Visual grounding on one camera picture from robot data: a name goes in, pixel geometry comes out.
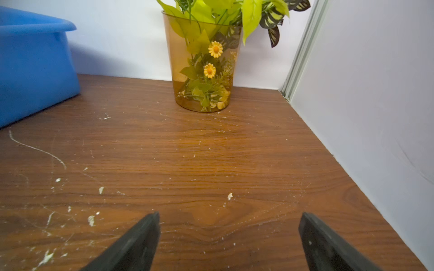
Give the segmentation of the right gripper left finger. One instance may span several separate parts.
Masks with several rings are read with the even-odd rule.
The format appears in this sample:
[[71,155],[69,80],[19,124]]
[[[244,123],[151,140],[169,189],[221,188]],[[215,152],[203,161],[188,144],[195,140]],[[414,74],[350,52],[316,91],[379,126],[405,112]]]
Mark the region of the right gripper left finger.
[[150,213],[82,268],[83,271],[149,271],[160,237],[160,215]]

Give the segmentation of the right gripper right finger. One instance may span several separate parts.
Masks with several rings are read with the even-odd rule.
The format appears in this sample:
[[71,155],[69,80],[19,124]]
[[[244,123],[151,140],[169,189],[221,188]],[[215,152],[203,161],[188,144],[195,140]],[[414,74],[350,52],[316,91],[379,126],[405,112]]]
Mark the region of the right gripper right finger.
[[313,213],[302,214],[298,231],[311,271],[380,270]]

